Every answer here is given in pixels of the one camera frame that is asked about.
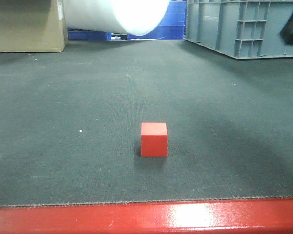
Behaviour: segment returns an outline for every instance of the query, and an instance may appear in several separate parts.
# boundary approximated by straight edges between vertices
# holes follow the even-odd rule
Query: blue plastic crate
[[[158,26],[152,32],[143,36],[128,34],[127,40],[132,40],[137,38],[157,39],[157,40],[183,40],[184,31],[185,31],[184,25]]]
[[[69,40],[111,40],[111,32],[69,30]]]
[[[185,25],[186,1],[171,1],[159,26]]]

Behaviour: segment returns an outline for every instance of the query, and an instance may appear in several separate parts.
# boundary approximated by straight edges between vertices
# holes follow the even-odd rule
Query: white roll
[[[145,35],[162,20],[169,0],[64,0],[70,28]]]

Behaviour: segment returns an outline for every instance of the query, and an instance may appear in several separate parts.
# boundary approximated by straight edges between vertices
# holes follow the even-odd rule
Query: plastic crate
[[[183,40],[184,31],[185,31],[184,25],[158,26],[152,32],[143,36],[128,34],[127,40],[132,40],[137,38],[157,39],[157,40]]]
[[[159,26],[185,25],[186,8],[186,1],[171,1]]]
[[[111,40],[112,33],[99,31],[69,30],[69,40]]]
[[[293,0],[189,0],[186,39],[236,59],[293,57],[279,35]]]

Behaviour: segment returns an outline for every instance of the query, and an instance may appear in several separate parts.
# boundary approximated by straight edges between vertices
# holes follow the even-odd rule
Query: red edge
[[[293,234],[293,199],[0,208],[0,234]]]

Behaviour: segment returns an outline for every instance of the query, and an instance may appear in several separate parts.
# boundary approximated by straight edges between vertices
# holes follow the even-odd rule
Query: wooden block
[[[168,133],[166,123],[141,124],[141,156],[167,157]]]

